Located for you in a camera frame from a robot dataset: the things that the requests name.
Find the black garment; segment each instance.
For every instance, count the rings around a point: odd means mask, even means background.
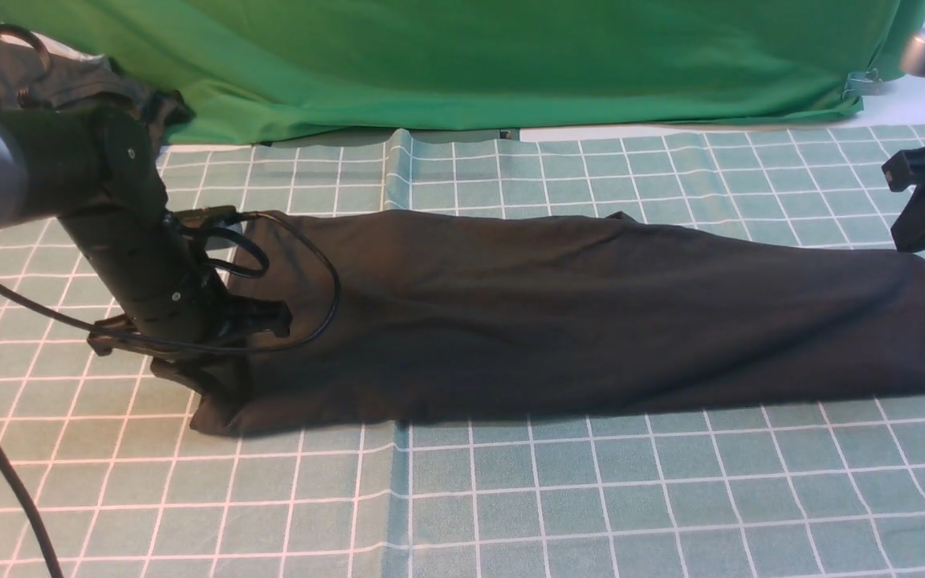
[[[0,35],[21,38],[30,44],[8,43],[0,37],[0,106],[3,109],[25,107],[25,100],[42,103],[52,110],[103,104],[117,106],[144,125],[152,141],[153,153],[157,155],[164,145],[166,129],[186,124],[194,116],[180,92],[163,92],[126,76],[118,72],[116,63],[109,59],[49,54],[39,38],[19,26],[0,25]],[[51,62],[47,74],[44,58]]]
[[[338,268],[340,311],[313,343],[254,356],[244,406],[203,399],[198,431],[925,393],[915,255],[764,245],[624,214],[283,218]],[[329,275],[275,224],[249,235],[271,270],[231,290],[286,300],[298,340],[326,314]]]

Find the cutting mat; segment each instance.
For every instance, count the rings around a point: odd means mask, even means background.
[[[159,158],[172,208],[526,218],[625,211],[757,242],[890,248],[880,164],[925,125]],[[117,314],[54,222],[0,279]],[[925,397],[217,439],[144,359],[0,299],[0,436],[79,578],[925,578]],[[46,576],[0,477],[0,578]]]

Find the green backdrop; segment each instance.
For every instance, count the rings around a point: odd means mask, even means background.
[[[13,22],[182,92],[172,142],[344,127],[836,120],[925,0],[0,0]]]

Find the table surface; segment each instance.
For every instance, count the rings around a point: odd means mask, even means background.
[[[925,124],[556,143],[245,147],[159,158],[172,208],[605,216],[794,246],[891,246],[880,164]],[[117,314],[51,221],[0,279]],[[0,299],[0,437],[71,576],[925,577],[925,396],[252,440],[188,429],[146,360]],[[0,476],[0,577],[46,576]]]

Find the black cloth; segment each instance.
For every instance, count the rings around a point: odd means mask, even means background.
[[[313,343],[253,356],[252,399],[206,396],[195,430],[925,393],[925,259],[913,254],[764,245],[622,213],[282,218],[337,267],[340,310]],[[247,234],[271,269],[230,288],[287,301],[298,340],[326,314],[330,277],[275,224]]]
[[[0,25],[0,34],[16,36],[18,31],[30,37],[32,33],[18,26]],[[47,54],[40,40],[34,38],[35,49],[29,45],[8,43],[0,37],[0,106],[3,109],[22,108],[22,94],[32,101],[44,103],[52,110],[69,110],[108,104],[125,110],[147,129],[154,154],[159,154],[165,142],[166,129],[190,122],[194,114],[184,103],[180,92],[164,92],[138,78],[117,70],[106,59],[77,59],[65,55]],[[42,56],[47,54],[51,69],[47,76]]]

